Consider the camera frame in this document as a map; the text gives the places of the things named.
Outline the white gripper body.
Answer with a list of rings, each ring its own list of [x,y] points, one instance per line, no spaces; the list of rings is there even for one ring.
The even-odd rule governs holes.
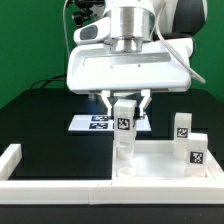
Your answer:
[[[144,89],[182,92],[190,87],[191,77],[160,41],[144,43],[139,53],[118,54],[99,43],[72,51],[67,85],[76,94]]]

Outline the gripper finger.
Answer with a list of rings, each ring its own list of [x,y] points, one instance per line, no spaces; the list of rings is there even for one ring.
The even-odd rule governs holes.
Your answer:
[[[109,119],[112,119],[114,115],[113,115],[113,106],[110,102],[110,96],[111,96],[111,92],[109,90],[101,91],[101,99],[107,108],[107,116]]]
[[[144,118],[144,110],[148,107],[151,102],[151,90],[144,89],[141,91],[142,101],[139,104],[139,118]]]

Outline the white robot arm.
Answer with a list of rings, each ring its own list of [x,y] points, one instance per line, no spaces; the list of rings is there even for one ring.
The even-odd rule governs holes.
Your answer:
[[[98,19],[74,32],[77,46],[67,69],[76,94],[99,94],[112,116],[109,97],[139,93],[139,118],[154,92],[184,92],[193,79],[193,35],[207,19],[206,0],[104,0]]]

